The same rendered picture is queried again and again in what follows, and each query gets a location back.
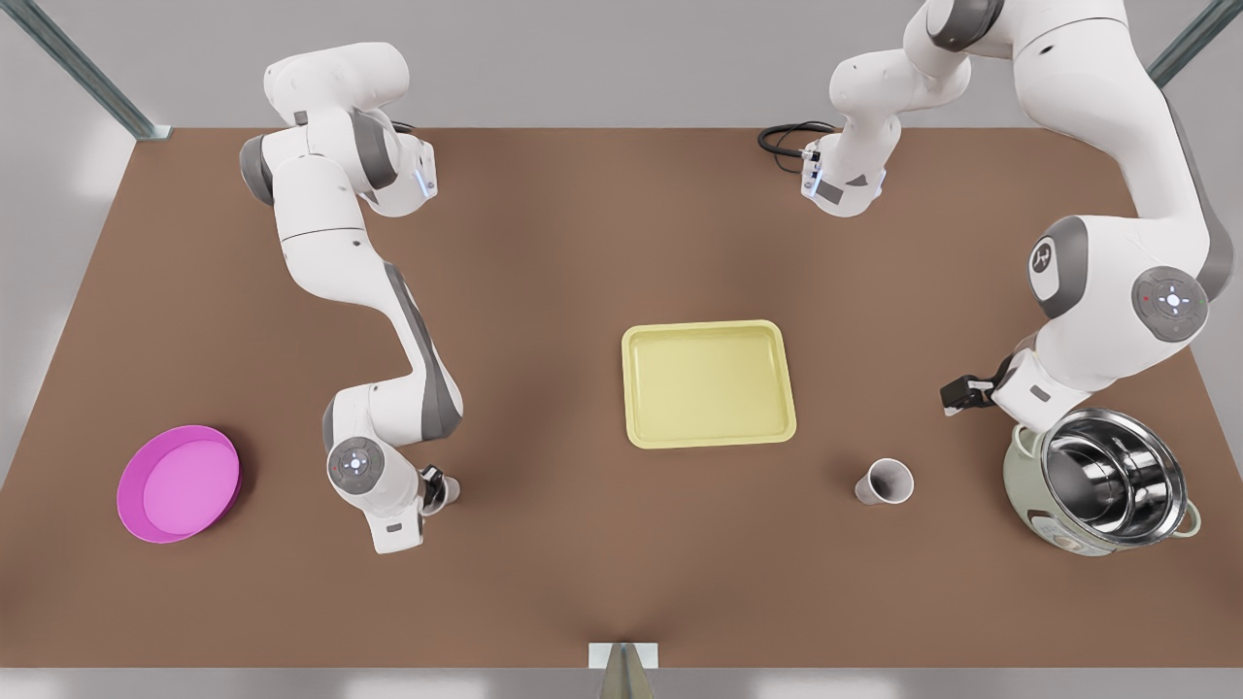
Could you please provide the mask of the pale yellow rectangular tray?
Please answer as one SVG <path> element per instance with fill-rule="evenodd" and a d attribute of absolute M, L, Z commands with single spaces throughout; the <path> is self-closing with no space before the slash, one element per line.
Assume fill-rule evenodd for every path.
<path fill-rule="evenodd" d="M 639 449 L 789 442 L 796 405 L 777 323 L 636 323 L 622 336 L 626 438 Z"/>

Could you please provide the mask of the pale green steel-lined pot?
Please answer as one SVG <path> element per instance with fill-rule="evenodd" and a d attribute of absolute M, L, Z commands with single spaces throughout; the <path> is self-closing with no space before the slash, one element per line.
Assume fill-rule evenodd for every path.
<path fill-rule="evenodd" d="M 1173 451 L 1135 417 L 1076 409 L 1048 432 L 1017 425 L 1006 493 L 1025 527 L 1085 557 L 1190 539 L 1202 526 Z"/>

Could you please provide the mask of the pink round plate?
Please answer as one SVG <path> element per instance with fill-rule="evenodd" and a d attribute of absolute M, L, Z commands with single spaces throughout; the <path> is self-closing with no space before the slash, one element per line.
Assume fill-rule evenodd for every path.
<path fill-rule="evenodd" d="M 131 456 L 117 488 L 118 517 L 145 544 L 180 544 L 229 512 L 241 483 L 237 450 L 225 434 L 175 427 Z"/>

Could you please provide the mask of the silver frame post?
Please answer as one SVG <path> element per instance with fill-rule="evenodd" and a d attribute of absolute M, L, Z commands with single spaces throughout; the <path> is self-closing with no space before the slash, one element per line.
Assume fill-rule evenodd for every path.
<path fill-rule="evenodd" d="M 145 114 L 142 114 L 142 111 L 112 80 L 108 80 L 80 45 L 75 44 L 75 40 L 58 27 L 35 0 L 0 0 L 0 9 L 135 141 L 154 142 L 170 138 L 173 128 L 152 123 Z"/>
<path fill-rule="evenodd" d="M 599 699 L 655 699 L 648 670 L 658 668 L 658 643 L 590 643 L 588 668 L 604 670 Z"/>
<path fill-rule="evenodd" d="M 1243 0 L 1209 0 L 1197 17 L 1149 65 L 1150 80 L 1158 88 L 1165 88 L 1241 14 Z"/>

